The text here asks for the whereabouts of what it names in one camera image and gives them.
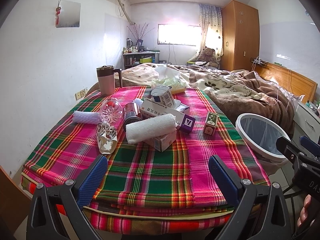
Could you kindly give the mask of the person right hand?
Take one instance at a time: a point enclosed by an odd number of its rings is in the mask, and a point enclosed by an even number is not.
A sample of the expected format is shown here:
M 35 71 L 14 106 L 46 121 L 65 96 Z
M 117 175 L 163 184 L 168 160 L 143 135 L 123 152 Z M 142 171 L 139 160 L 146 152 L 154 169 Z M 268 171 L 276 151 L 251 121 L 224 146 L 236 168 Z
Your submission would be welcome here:
M 311 199 L 312 199 L 312 197 L 309 194 L 304 199 L 304 205 L 303 205 L 303 208 L 302 208 L 302 210 L 300 212 L 299 219 L 297 220 L 297 226 L 298 227 L 300 227 L 308 217 L 308 208 L 310 206 Z

